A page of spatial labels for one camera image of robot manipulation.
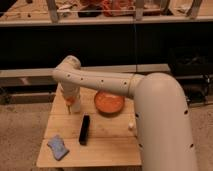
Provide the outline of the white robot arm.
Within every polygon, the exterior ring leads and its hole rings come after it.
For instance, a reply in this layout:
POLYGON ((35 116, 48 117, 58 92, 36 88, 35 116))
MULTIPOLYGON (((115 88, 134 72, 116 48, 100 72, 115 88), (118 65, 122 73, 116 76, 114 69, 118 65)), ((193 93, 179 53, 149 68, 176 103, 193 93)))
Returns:
POLYGON ((66 96, 82 86, 134 101, 142 171, 198 171, 187 100, 172 76, 84 71, 70 55, 53 70, 53 78, 66 96))

